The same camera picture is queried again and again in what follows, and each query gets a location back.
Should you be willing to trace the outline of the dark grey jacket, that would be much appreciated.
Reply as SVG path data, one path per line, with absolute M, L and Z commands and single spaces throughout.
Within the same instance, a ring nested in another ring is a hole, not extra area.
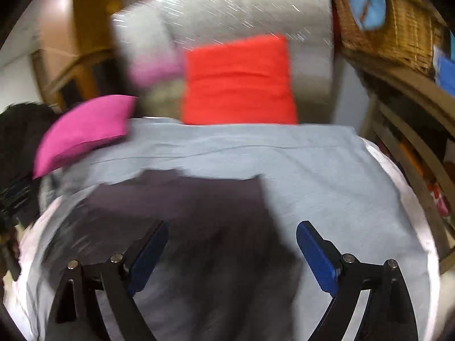
M 136 304 L 158 340 L 293 339 L 301 263 L 283 244 L 257 176 L 146 170 L 96 187 L 45 235 L 39 302 L 68 261 L 123 253 L 156 220 L 169 236 Z

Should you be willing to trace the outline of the black clothes pile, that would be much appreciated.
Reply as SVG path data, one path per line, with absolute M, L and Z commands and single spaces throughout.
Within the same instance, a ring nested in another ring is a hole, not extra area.
M 26 228 L 40 216 L 40 178 L 34 161 L 44 134 L 59 118 L 42 103 L 10 105 L 1 113 L 1 275 L 17 280 L 18 240 L 15 226 Z

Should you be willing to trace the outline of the light grey bed sheet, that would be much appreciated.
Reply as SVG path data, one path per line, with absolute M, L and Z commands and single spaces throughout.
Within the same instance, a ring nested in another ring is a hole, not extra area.
M 36 296 L 47 231 L 96 187 L 134 179 L 146 170 L 175 170 L 202 179 L 261 179 L 278 234 L 301 263 L 292 340 L 307 339 L 328 305 L 328 295 L 319 289 L 296 242 L 303 220 L 362 261 L 396 259 L 410 292 L 418 337 L 432 338 L 439 264 L 423 209 L 398 168 L 352 128 L 185 126 L 167 118 L 138 118 L 123 139 L 93 150 L 56 176 L 48 210 L 26 233 L 25 267 L 5 301 L 27 340 L 44 338 L 54 295 L 46 287 L 43 302 Z

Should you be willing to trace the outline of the magenta pillow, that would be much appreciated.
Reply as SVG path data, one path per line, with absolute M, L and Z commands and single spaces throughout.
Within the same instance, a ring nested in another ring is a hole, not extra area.
M 33 177 L 68 166 L 92 150 L 128 134 L 137 98 L 105 95 L 68 111 L 44 134 L 36 152 Z

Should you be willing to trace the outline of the wooden shelf unit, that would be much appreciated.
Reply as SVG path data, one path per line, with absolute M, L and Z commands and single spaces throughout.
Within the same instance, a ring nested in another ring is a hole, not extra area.
M 362 135 L 398 164 L 416 193 L 439 256 L 440 273 L 454 268 L 454 98 L 418 72 L 349 49 L 343 57 L 369 95 Z

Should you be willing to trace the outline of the blue box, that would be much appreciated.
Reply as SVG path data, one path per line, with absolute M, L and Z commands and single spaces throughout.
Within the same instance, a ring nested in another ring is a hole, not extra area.
M 450 33 L 450 51 L 444 53 L 442 49 L 433 47 L 433 68 L 435 81 L 438 87 L 455 96 L 455 62 L 454 62 L 454 34 Z

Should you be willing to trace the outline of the wooden cabinet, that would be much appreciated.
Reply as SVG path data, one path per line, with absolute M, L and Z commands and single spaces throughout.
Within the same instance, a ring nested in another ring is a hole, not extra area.
M 122 8 L 122 0 L 42 0 L 45 103 L 65 112 L 96 97 L 127 94 L 111 26 L 112 14 Z

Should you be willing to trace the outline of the red pillow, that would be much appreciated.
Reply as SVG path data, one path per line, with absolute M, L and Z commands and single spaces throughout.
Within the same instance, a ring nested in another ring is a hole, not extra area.
M 262 35 L 185 52 L 181 121 L 188 125 L 298 122 L 284 36 Z

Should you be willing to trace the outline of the wicker basket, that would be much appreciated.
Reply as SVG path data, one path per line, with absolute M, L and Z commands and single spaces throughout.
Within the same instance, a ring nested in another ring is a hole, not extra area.
M 362 31 L 355 23 L 349 0 L 334 0 L 342 44 L 353 51 L 405 65 L 428 78 L 435 74 L 435 49 L 448 49 L 448 28 L 426 0 L 386 0 L 381 28 Z

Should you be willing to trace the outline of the silver quilted headboard cushion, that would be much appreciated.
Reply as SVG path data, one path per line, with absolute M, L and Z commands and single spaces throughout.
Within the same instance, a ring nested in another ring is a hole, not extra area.
M 331 118 L 331 0 L 143 0 L 114 14 L 111 26 L 144 115 L 180 116 L 185 50 L 272 34 L 288 44 L 299 121 Z

